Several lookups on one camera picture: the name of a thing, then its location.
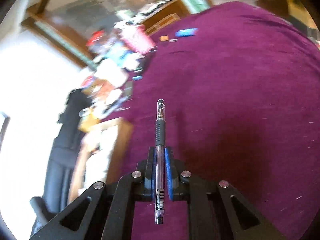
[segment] barcode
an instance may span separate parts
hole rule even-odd
[[[156,209],[164,210],[164,189],[157,189]]]

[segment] triangular cutout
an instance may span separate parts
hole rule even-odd
[[[247,230],[251,227],[260,224],[259,219],[251,213],[235,196],[231,197],[231,202],[236,215],[238,217],[242,230]]]
[[[72,231],[77,231],[90,202],[91,198],[86,197],[78,206],[75,207],[74,210],[72,210],[63,220],[60,221],[60,224],[71,229]]]

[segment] metal screw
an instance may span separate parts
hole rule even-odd
[[[131,176],[134,178],[139,178],[141,176],[141,172],[140,171],[134,171],[133,173],[131,173]]]
[[[93,187],[95,189],[101,189],[103,188],[103,183],[101,181],[97,181],[95,184],[93,184]]]
[[[229,187],[229,182],[227,182],[226,180],[222,180],[219,182],[219,186],[224,188]]]
[[[183,171],[183,172],[181,172],[181,175],[184,178],[189,178],[191,176],[191,172],[190,171]]]

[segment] purple fabric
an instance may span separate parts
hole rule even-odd
[[[159,42],[187,28],[198,33]],[[154,145],[163,98],[175,157],[204,179],[230,181],[288,239],[299,239],[320,208],[316,46],[282,19],[240,2],[175,22],[153,38],[156,57],[120,113],[134,124],[123,172],[134,171]],[[185,203],[166,200],[162,226],[153,224],[154,205],[136,206],[132,239],[188,238]]]

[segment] pen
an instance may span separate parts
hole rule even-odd
[[[164,218],[164,147],[165,147],[165,116],[164,100],[157,103],[156,119],[156,188],[155,188],[155,223],[163,224]]]

